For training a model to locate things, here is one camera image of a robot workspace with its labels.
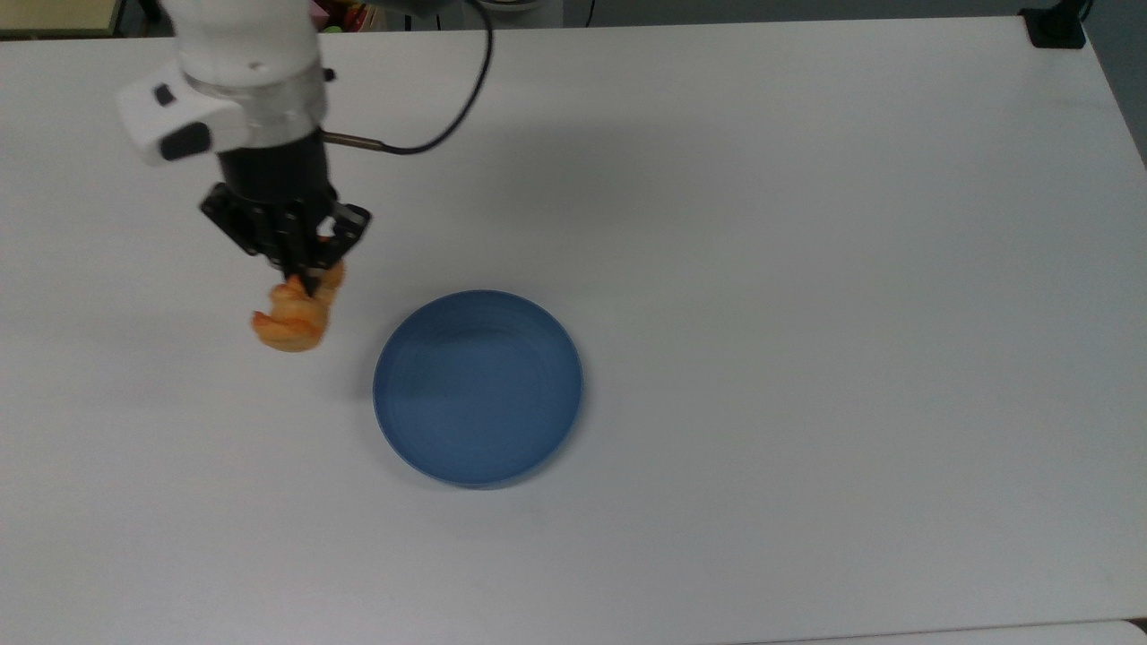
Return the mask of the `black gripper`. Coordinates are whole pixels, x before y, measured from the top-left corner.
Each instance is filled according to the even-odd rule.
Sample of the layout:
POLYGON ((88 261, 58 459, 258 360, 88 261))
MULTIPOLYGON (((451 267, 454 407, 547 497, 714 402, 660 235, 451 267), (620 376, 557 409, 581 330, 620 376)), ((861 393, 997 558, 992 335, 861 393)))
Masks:
POLYGON ((201 212, 242 252, 262 254, 283 281, 298 279, 307 297, 373 223, 370 211, 335 203, 321 130, 290 143, 219 151, 216 158, 224 182, 209 189, 201 212), (323 219, 326 234, 317 225, 323 219))

